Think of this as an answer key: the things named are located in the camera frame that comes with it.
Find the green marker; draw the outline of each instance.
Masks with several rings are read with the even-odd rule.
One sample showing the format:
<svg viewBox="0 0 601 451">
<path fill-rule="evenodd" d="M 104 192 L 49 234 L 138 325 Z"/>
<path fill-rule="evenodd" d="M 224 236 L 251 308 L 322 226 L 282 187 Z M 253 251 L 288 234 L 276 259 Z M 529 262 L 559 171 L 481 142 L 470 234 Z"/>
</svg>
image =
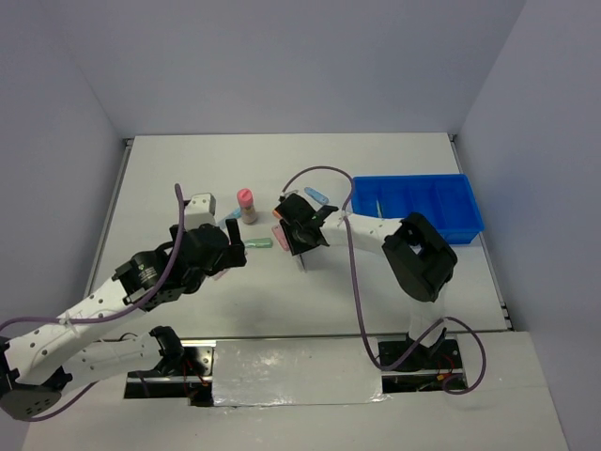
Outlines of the green marker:
<svg viewBox="0 0 601 451">
<path fill-rule="evenodd" d="M 271 238 L 253 238 L 252 240 L 245 240 L 244 246 L 256 249 L 269 249 L 273 246 L 273 240 Z"/>
</svg>

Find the bottle cap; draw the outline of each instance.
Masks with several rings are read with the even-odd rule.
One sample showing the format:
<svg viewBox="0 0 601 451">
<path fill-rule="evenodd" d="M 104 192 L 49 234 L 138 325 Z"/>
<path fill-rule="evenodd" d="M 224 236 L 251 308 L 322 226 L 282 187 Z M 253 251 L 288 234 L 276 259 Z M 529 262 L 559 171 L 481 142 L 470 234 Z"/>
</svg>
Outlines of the bottle cap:
<svg viewBox="0 0 601 451">
<path fill-rule="evenodd" d="M 248 188 L 238 191 L 237 198 L 239 205 L 244 209 L 248 209 L 253 205 L 253 193 Z"/>
</svg>

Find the gray wall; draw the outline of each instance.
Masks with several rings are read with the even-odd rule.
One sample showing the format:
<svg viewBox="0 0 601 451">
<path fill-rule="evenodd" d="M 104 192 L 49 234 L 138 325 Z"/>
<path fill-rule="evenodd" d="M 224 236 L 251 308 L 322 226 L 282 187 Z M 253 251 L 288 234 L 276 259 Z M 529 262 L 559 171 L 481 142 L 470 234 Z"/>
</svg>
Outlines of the gray wall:
<svg viewBox="0 0 601 451">
<path fill-rule="evenodd" d="M 42 0 L 120 133 L 457 131 L 524 0 Z"/>
<path fill-rule="evenodd" d="M 572 451 L 601 443 L 601 2 L 528 0 L 459 134 Z"/>
<path fill-rule="evenodd" d="M 0 320 L 57 315 L 83 295 L 122 146 L 37 1 L 0 2 L 0 42 Z M 2 450 L 25 431 L 0 414 Z"/>
</svg>

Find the blue plastic container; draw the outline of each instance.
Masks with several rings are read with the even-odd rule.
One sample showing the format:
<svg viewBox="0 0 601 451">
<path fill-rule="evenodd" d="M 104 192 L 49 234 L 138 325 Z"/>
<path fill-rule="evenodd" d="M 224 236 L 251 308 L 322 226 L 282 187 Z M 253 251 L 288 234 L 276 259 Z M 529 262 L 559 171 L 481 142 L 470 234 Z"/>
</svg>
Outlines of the blue plastic container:
<svg viewBox="0 0 601 451">
<path fill-rule="evenodd" d="M 355 177 L 353 211 L 375 218 L 424 215 L 449 244 L 468 244 L 485 229 L 463 174 Z"/>
</svg>

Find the pink object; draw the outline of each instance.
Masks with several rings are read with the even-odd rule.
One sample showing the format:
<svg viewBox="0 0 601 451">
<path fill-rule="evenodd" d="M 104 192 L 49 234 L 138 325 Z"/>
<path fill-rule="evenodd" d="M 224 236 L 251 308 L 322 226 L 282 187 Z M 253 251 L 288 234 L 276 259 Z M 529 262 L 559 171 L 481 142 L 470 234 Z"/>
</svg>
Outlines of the pink object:
<svg viewBox="0 0 601 451">
<path fill-rule="evenodd" d="M 284 231 L 282 230 L 282 228 L 279 225 L 274 225 L 271 228 L 271 231 L 273 232 L 273 236 L 275 237 L 275 239 L 282 246 L 282 249 L 284 249 L 286 252 L 288 252 L 290 250 L 290 246 L 288 246 L 288 241 L 285 238 L 285 234 L 284 234 Z"/>
<path fill-rule="evenodd" d="M 244 224 L 252 224 L 257 219 L 254 210 L 253 193 L 248 188 L 238 191 L 236 195 L 240 205 L 240 219 Z"/>
</svg>

